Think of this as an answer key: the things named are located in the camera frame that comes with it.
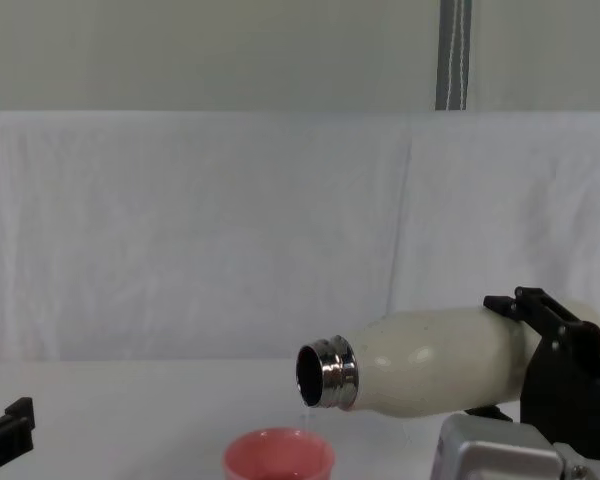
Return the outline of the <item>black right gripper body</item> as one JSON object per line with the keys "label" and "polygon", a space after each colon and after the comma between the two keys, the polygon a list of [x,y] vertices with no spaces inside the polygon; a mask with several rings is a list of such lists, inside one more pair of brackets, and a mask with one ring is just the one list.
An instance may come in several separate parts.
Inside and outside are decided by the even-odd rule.
{"label": "black right gripper body", "polygon": [[549,442],[600,460],[600,329],[543,337],[528,365],[520,420]]}

